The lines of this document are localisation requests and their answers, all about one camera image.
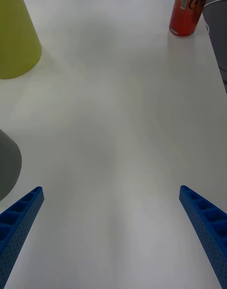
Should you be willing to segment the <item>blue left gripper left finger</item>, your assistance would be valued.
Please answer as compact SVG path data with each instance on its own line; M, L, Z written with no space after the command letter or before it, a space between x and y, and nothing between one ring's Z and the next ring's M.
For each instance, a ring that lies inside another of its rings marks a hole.
M0 214L0 288L3 289L16 263L32 224L44 202L36 187Z

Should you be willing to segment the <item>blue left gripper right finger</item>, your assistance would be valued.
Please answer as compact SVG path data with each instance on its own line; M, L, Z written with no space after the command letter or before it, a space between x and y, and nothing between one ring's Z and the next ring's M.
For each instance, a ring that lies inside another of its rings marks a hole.
M179 200L221 288L227 289L227 214L185 185L180 187Z

